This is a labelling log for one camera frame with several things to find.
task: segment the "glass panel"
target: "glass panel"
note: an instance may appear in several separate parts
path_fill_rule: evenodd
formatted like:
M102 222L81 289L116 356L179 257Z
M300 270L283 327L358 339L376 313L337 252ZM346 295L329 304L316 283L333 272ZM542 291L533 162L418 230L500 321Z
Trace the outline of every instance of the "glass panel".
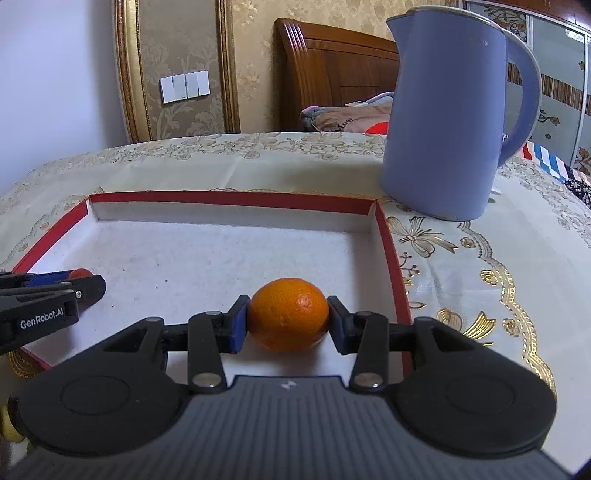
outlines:
M569 165L583 102L584 44L575 32L537 17L531 34L543 83L532 141Z
M589 87L591 86L591 69L588 70L587 91L589 91ZM581 140L577 145L576 154L573 168L587 175L591 175L591 95L589 94L587 94L587 107L585 108L585 115L583 115L583 130L581 132Z
M527 20L523 12L511 10L509 8L499 8L490 5L481 5L469 3L468 9L471 12L481 14L490 18L493 22L506 30L513 32L521 40L527 43ZM521 87L521 76L519 70L511 58L508 59L507 84L505 91L505 133L513 130L517 123L517 116L521 110L521 98L523 90Z

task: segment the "kettle spout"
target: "kettle spout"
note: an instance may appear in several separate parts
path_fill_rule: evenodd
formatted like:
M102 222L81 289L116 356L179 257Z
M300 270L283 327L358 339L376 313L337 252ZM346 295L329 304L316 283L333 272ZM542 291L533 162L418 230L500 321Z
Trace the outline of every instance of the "kettle spout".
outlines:
M414 13L406 13L404 15L398 15L397 17L391 17L386 20L386 25L392 32L396 46L398 47L398 53L402 57L408 43L410 31L413 26Z

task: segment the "beige wallpaper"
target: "beige wallpaper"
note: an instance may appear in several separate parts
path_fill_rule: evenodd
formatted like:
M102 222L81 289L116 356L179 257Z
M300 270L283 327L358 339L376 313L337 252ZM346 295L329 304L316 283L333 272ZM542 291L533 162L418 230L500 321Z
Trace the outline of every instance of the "beige wallpaper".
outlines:
M224 133L214 0L140 0L139 43L155 140ZM160 77L207 70L211 93L163 105Z
M444 0L233 0L242 131L278 128L279 88L274 82L281 78L277 57L282 46L273 32L275 19L295 18L391 39L385 20L423 4L444 4Z

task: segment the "tablecloth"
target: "tablecloth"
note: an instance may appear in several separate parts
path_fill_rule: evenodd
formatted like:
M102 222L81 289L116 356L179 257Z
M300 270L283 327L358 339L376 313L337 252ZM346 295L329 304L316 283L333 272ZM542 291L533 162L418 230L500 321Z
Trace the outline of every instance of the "tablecloth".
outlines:
M380 135L283 132L154 141L53 161L0 199L0 270L10 270L93 192L235 189L380 198L414 316L433 316L538 374L558 402L544 449L576 470L591 456L591 212L516 156L499 169L501 194L491 195L481 218L429 218L380 189L383 153ZM418 145L413 161L436 154Z

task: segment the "kettle lid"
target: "kettle lid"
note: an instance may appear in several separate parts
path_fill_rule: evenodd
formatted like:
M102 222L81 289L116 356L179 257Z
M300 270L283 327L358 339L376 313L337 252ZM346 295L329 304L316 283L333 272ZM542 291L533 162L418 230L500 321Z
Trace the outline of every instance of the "kettle lid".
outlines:
M468 17L473 20L479 20L481 22L484 22L487 25L490 25L491 27L496 28L500 32L505 33L505 30L502 27L500 27L499 25L497 25L496 23L494 23L490 18L486 18L483 15L477 14L475 12L470 12L469 10L464 10L464 9L456 8L456 7L446 7L444 5L419 5L418 7L412 7L412 8L409 8L405 14L396 15L395 17L390 17L386 20L386 22L389 22L390 20L393 20L395 18L406 17L407 15L412 15L415 12L420 12L423 10L439 10L439 11L447 12L452 15L461 15L463 17Z

